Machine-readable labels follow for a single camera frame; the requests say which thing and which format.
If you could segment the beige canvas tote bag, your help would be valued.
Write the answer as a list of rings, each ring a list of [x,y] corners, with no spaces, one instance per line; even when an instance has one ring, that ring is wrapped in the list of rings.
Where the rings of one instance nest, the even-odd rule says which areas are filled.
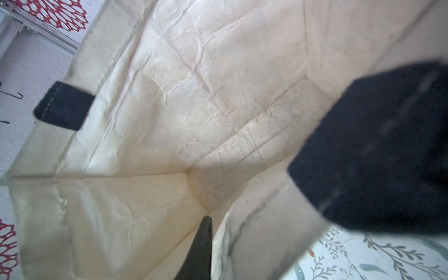
[[[6,173],[26,280],[448,277],[446,1],[107,1]]]

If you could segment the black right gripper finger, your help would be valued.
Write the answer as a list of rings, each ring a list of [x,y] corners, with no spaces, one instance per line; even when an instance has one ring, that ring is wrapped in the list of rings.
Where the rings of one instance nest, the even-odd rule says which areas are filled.
[[[205,216],[175,280],[211,279],[212,241],[212,218]]]

